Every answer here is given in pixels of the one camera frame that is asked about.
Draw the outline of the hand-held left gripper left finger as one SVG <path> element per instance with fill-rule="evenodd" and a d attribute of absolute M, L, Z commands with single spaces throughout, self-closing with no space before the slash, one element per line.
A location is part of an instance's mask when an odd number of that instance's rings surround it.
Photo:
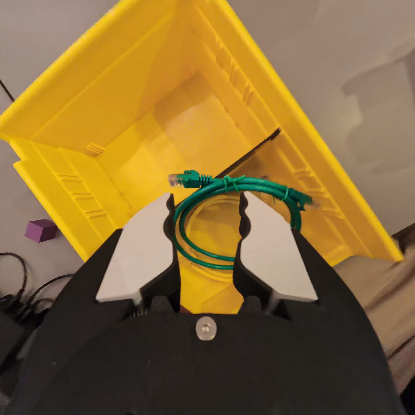
<path fill-rule="evenodd" d="M 174 212 L 174 195 L 164 193 L 122 228 L 96 294 L 99 303 L 130 299 L 137 307 L 150 308 L 153 298 L 164 296 L 180 311 Z"/>

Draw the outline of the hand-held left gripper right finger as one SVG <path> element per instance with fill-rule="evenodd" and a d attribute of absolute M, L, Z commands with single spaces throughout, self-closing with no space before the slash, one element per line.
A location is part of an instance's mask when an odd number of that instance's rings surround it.
<path fill-rule="evenodd" d="M 274 312 L 282 300 L 314 303 L 318 295 L 288 222 L 251 192 L 240 196 L 241 239 L 233 284 L 244 299 L 255 296 Z"/>

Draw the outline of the yellow plastic bin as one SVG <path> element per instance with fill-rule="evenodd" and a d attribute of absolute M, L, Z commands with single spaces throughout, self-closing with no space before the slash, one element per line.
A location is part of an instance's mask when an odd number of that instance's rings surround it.
<path fill-rule="evenodd" d="M 227 1 L 120 1 L 1 116 L 15 169 L 86 261 L 167 176 L 266 177 L 313 198 L 302 235 L 335 266 L 403 254 Z"/>

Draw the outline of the purple block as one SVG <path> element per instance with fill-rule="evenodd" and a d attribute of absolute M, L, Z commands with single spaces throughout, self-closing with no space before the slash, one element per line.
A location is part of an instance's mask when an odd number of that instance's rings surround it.
<path fill-rule="evenodd" d="M 58 227 L 48 219 L 29 221 L 24 236 L 36 243 L 55 239 Z"/>

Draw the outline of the black bin divider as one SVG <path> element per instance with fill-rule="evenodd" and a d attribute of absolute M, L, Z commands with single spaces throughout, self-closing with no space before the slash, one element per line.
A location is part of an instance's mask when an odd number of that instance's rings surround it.
<path fill-rule="evenodd" d="M 244 156 L 239 158 L 235 163 L 231 164 L 229 167 L 227 167 L 225 170 L 223 170 L 221 173 L 219 173 L 215 178 L 222 179 L 226 175 L 229 175 L 234 170 L 238 169 L 246 161 L 248 161 L 250 158 L 252 158 L 260 148 L 262 148 L 265 144 L 267 144 L 269 142 L 272 142 L 280 133 L 281 133 L 281 129 L 278 127 L 269 137 L 267 137 L 262 142 L 260 142 L 252 150 L 250 150 L 249 152 L 244 154 Z"/>

